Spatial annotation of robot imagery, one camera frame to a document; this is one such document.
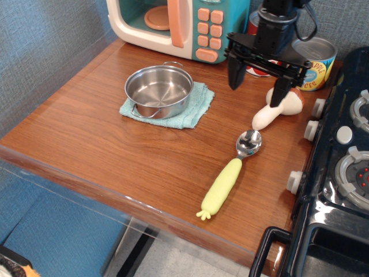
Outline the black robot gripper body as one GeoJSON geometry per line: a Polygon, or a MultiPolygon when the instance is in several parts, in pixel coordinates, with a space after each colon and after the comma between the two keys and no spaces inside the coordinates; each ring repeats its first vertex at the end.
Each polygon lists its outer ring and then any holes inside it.
{"type": "Polygon", "coordinates": [[[298,19],[301,10],[312,14],[309,1],[263,1],[257,12],[259,25],[256,35],[228,33],[228,47],[225,56],[239,58],[252,68],[271,76],[288,76],[293,79],[293,87],[303,84],[311,62],[297,53],[292,47],[293,37],[302,41],[312,39],[300,36],[298,19]]]}

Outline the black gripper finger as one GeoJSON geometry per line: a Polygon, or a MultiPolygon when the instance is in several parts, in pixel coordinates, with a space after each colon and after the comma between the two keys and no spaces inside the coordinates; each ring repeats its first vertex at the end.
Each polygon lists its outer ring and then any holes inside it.
{"type": "Polygon", "coordinates": [[[244,81],[246,64],[239,58],[230,54],[228,56],[228,84],[232,90],[236,90],[244,81]]]}
{"type": "Polygon", "coordinates": [[[271,107],[278,107],[282,100],[286,97],[287,93],[292,88],[293,79],[288,76],[278,77],[270,101],[271,107]]]}

